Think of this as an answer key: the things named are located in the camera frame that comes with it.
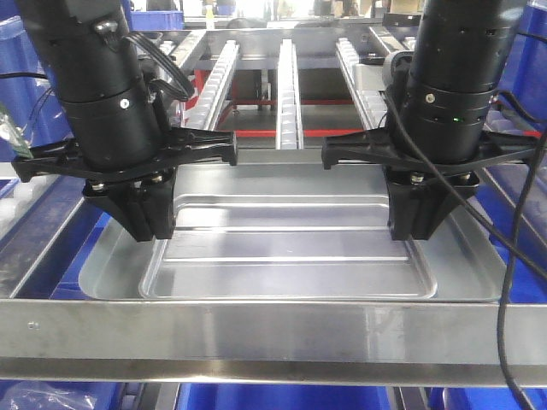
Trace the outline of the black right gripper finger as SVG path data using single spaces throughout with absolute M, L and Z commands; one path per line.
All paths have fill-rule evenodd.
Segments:
M 144 210 L 133 191 L 111 191 L 108 199 L 108 213 L 137 242 L 147 242 L 153 238 Z
M 174 233 L 174 179 L 144 187 L 144 212 L 152 234 L 170 239 Z

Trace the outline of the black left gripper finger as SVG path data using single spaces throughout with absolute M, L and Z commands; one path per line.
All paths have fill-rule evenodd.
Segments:
M 388 183 L 388 226 L 393 240 L 406 240 L 413 231 L 417 213 L 417 189 L 411 185 Z
M 429 187 L 417 194 L 412 238 L 428 240 L 453 210 L 452 195 L 443 187 Z

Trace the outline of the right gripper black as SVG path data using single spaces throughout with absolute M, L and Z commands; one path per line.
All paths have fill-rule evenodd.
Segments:
M 469 160 L 456 164 L 428 165 L 415 154 L 407 155 L 397 149 L 385 128 L 376 128 L 325 138 L 321 160 L 326 170 L 342 160 L 356 160 L 410 172 L 457 175 L 500 163 L 527 160 L 539 147 L 539 139 L 534 136 L 483 130 L 478 147 Z

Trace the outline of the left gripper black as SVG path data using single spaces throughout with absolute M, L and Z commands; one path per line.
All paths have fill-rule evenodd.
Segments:
M 12 127 L 10 147 L 23 183 L 55 174 L 117 184 L 214 157 L 234 166 L 238 154 L 234 132 L 188 127 L 70 127 L 45 145 L 30 144 L 24 130 Z

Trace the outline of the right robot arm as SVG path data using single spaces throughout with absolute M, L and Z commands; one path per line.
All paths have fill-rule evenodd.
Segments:
M 483 125 L 520 24 L 522 1 L 429 1 L 411 53 L 385 62 L 384 126 L 329 137 L 324 168 L 342 160 L 384 168 L 395 240 L 427 240 L 476 189 L 475 171 L 539 158 L 544 146 Z M 86 196 L 139 242 L 174 232 L 177 166 L 219 157 L 237 161 L 231 133 L 174 128 L 150 84 L 135 79 L 113 108 L 103 147 L 115 169 L 104 190 Z

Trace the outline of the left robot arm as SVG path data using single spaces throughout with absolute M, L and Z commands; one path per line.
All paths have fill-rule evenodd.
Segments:
M 20 180 L 83 179 L 85 199 L 135 240 L 171 238 L 177 167 L 212 158 L 235 165 L 235 136 L 169 124 L 163 96 L 187 100 L 191 82 L 147 37 L 129 29 L 119 2 L 16 6 L 73 134 L 17 155 Z

